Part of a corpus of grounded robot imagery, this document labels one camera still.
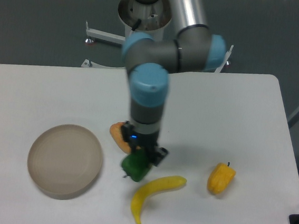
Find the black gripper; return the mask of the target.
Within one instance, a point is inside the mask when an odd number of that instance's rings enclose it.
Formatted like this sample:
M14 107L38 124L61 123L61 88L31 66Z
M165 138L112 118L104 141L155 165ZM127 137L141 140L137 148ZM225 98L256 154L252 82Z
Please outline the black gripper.
M168 150L158 146L160 123L143 124L137 121L126 121L121 127L123 140L130 147L130 154L143 148L150 163L157 167L168 155Z

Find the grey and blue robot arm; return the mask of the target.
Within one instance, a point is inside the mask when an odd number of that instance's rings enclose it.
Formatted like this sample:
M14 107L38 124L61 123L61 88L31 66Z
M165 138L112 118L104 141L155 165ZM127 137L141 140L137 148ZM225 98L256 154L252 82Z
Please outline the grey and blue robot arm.
M168 153L157 140L169 74L220 67L226 43L210 33L201 0L121 0L119 16L131 28L121 55L130 119L120 133L132 152L142 148L146 164L159 165Z

